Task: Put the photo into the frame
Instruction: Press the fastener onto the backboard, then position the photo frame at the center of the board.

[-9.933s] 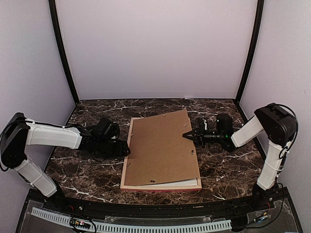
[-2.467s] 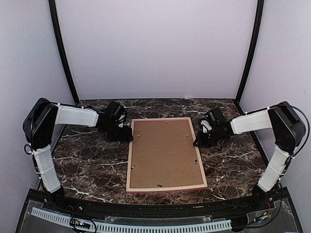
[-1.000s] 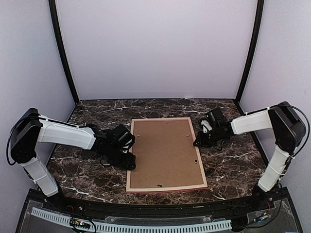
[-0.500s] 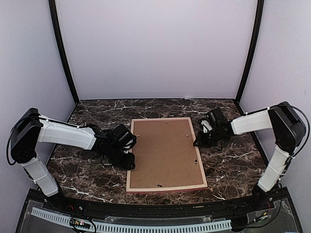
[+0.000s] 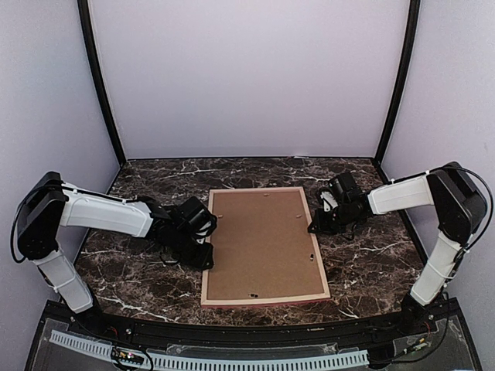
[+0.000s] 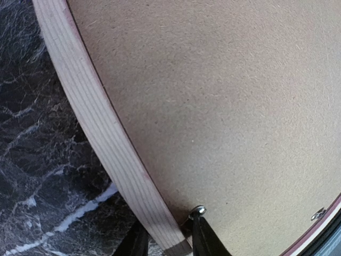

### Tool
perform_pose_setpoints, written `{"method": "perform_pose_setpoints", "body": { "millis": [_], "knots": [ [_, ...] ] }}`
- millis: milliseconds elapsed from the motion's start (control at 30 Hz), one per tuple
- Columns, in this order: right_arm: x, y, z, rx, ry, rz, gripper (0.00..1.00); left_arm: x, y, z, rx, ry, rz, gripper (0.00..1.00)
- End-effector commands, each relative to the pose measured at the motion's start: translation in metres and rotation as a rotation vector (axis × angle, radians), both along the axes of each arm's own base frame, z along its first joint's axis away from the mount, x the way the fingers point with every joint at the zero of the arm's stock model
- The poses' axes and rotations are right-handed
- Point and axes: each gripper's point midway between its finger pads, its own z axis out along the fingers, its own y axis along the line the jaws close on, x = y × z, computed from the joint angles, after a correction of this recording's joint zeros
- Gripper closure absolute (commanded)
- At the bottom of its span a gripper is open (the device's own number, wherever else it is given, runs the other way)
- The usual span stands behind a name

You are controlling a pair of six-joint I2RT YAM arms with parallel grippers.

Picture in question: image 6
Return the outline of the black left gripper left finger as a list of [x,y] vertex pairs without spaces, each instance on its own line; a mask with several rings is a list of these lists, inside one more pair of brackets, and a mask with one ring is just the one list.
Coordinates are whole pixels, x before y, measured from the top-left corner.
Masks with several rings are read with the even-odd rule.
[[143,225],[136,220],[113,256],[147,256],[148,249],[149,234]]

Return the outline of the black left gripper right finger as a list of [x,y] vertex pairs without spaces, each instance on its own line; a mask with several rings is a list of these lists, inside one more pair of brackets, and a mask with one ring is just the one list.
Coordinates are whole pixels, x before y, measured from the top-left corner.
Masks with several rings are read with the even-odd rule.
[[231,256],[203,216],[194,213],[192,219],[193,255]]

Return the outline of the brown cardboard backing board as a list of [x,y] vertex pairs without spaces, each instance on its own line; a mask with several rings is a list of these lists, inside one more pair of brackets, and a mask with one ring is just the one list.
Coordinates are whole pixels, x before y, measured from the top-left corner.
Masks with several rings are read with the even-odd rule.
[[70,1],[177,221],[280,255],[340,194],[340,1]]

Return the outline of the light wooden picture frame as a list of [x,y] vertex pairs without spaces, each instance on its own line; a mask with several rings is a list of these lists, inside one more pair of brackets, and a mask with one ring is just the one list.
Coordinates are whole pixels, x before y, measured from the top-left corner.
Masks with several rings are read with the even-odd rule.
[[[195,206],[182,221],[174,217],[114,109],[69,2],[34,1],[33,5],[71,107],[105,171],[150,236],[168,255],[193,255],[192,215],[205,218],[207,208]],[[280,255],[336,253],[339,226],[340,194],[311,216],[308,230]]]

